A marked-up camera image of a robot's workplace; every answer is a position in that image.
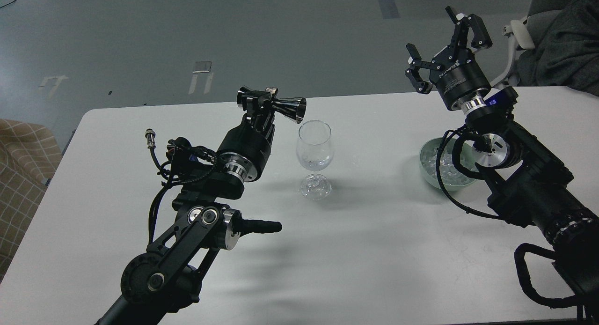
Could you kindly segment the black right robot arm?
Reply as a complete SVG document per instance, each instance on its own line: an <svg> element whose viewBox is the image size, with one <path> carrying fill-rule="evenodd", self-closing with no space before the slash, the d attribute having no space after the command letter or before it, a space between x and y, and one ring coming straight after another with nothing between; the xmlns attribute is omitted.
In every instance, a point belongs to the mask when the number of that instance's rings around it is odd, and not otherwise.
<svg viewBox="0 0 599 325"><path fill-rule="evenodd" d="M427 62L413 44L406 77L418 93L439 92L449 111L463 111L465 123L446 131L437 150L436 169L449 140L458 172L483 180L491 191L486 214L449 200L467 214L536 226L551 249L520 244L515 266L521 289L529 299L552 309L577 308L577 319L598 322L598 217L567 189L573 174L536 136L514 120L518 93L511 86L489 95L491 85L475 60L475 52L492 40L483 20L446 7L455 30L450 43ZM573 291L564 298L539 295L532 285L526 254L550 259Z"/></svg>

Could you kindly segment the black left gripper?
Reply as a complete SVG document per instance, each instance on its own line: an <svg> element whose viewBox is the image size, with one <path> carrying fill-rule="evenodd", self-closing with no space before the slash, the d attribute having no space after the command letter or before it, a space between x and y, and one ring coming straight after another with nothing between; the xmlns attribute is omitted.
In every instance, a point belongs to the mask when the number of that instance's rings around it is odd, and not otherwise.
<svg viewBox="0 0 599 325"><path fill-rule="evenodd" d="M257 181L271 155L275 133L271 101L277 99L278 88L267 87L265 92L246 97L246 113L241 123L227 132L217 150L220 162L241 159L238 163L247 170L244 182Z"/></svg>

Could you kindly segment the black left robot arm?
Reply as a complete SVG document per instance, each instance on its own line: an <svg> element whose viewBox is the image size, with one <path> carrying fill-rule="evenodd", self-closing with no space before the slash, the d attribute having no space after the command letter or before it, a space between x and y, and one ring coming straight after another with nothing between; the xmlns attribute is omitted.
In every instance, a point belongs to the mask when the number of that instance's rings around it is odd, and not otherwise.
<svg viewBox="0 0 599 325"><path fill-rule="evenodd" d="M99 325L156 325L167 313L199 302L208 269L220 250L240 237L282 230L276 221L245 220L217 198L239 199L246 182L263 175L271 155L276 112L299 124L305 97L279 98L278 89L241 87L241 123L228 131L218 150L192 146L183 137L169 140L167 160L155 154L155 132L145 133L152 161L163 178L148 212L148 245L124 268L121 295L98 319Z"/></svg>

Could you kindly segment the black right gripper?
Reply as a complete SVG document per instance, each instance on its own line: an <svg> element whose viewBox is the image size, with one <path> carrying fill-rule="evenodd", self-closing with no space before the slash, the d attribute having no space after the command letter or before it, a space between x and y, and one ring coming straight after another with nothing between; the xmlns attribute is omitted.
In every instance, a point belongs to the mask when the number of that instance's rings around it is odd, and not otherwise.
<svg viewBox="0 0 599 325"><path fill-rule="evenodd" d="M485 96L490 92L490 83L476 62L475 54L491 48L493 41L479 16L458 14L450 6L445 7L445 11L455 24L450 44L433 57L434 63L423 60L414 44L406 44L410 54L406 77L417 93L430 93L434 84L446 108L456 111L462 97L475 92ZM431 81L421 77L421 69L431 71Z"/></svg>

